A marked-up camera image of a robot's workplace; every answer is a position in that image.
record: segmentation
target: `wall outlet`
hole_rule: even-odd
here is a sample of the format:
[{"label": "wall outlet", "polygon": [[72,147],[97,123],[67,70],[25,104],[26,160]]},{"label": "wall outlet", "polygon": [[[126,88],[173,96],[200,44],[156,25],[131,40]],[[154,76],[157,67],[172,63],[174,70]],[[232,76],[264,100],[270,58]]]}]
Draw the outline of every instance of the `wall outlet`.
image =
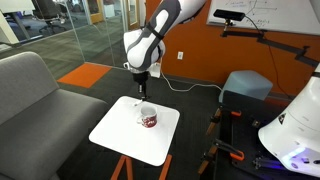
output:
[{"label": "wall outlet", "polygon": [[182,60],[182,59],[183,59],[183,52],[179,51],[177,58],[178,58],[179,60]]}]

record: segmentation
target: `carpet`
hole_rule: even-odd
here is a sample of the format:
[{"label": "carpet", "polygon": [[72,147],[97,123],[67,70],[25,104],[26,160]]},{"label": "carpet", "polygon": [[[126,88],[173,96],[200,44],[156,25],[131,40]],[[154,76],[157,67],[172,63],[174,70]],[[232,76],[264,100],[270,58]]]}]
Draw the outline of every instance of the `carpet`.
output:
[{"label": "carpet", "polygon": [[111,67],[104,65],[84,63],[75,70],[58,79],[58,82],[90,88],[110,69]]}]

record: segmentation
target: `office chair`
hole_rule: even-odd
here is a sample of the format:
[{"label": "office chair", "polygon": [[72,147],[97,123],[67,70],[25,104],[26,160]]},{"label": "office chair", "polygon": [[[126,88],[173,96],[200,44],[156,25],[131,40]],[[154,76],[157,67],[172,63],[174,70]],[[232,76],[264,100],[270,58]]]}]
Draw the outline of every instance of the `office chair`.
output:
[{"label": "office chair", "polygon": [[32,0],[32,3],[35,7],[33,10],[33,15],[37,20],[42,20],[46,22],[46,26],[39,29],[39,32],[42,33],[42,30],[51,29],[52,33],[54,28],[59,28],[67,30],[65,27],[55,25],[52,22],[55,20],[60,20],[60,11],[57,9],[56,4],[52,0]]}]

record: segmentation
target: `mug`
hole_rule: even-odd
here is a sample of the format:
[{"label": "mug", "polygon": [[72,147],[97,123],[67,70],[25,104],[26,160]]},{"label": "mug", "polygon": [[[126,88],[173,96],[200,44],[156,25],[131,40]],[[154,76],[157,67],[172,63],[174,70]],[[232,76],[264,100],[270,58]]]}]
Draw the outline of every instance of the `mug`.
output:
[{"label": "mug", "polygon": [[157,107],[152,105],[143,105],[140,109],[140,116],[137,119],[138,124],[151,128],[157,124]]}]

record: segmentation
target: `couch cushion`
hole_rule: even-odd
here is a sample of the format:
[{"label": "couch cushion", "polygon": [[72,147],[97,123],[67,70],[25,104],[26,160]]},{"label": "couch cushion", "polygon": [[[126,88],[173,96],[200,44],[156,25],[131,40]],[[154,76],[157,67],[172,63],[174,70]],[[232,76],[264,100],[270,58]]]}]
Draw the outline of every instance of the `couch cushion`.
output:
[{"label": "couch cushion", "polygon": [[107,111],[104,101],[58,89],[0,126],[0,172],[49,179]]},{"label": "couch cushion", "polygon": [[0,60],[0,87],[1,125],[58,84],[39,55],[25,52]]}]

